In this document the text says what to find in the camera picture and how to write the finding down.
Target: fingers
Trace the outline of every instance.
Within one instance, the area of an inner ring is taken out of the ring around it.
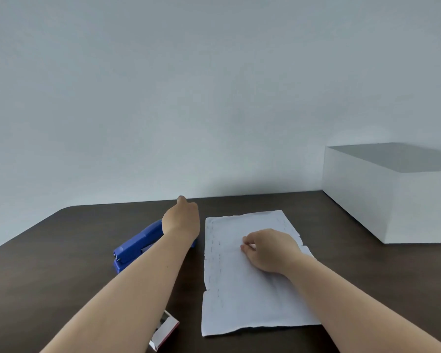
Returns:
[[[246,237],[243,237],[243,241],[245,244],[255,244],[255,239],[257,237],[257,231],[254,231],[253,233],[248,234]]]
[[[177,204],[180,204],[180,203],[186,203],[186,198],[185,198],[185,196],[178,196],[178,199],[176,200],[176,203],[177,203]]]
[[[241,244],[240,249],[247,255],[253,265],[256,265],[257,253],[247,244]]]

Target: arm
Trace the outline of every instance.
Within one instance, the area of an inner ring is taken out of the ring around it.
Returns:
[[[41,353],[146,349],[183,259],[199,234],[196,203],[178,197],[165,213],[162,228],[163,237],[98,292]]]
[[[288,234],[265,229],[243,242],[241,250],[253,265],[291,280],[340,352],[441,353],[435,338],[302,254]]]

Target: hand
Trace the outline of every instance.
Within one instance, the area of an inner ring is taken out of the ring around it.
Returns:
[[[241,250],[257,268],[270,273],[285,274],[302,252],[289,235],[273,229],[254,231],[243,237]]]
[[[188,203],[179,196],[176,204],[162,218],[162,230],[165,235],[186,236],[190,243],[199,235],[199,212],[197,204]]]

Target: white box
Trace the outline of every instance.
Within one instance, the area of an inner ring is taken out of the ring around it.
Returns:
[[[323,191],[382,243],[441,243],[441,151],[404,143],[327,147]]]
[[[148,344],[153,350],[157,351],[179,324],[178,320],[169,314],[168,311],[164,311],[160,323]]]

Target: dark wooden table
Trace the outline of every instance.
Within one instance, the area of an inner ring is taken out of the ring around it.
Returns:
[[[441,244],[383,245],[321,191],[196,202],[199,244],[188,253],[167,307],[181,323],[161,352],[338,351],[322,326],[201,336],[204,219],[274,209],[283,210],[318,260],[441,341]],[[174,203],[69,207],[2,245],[0,352],[41,350],[115,276],[112,250]]]

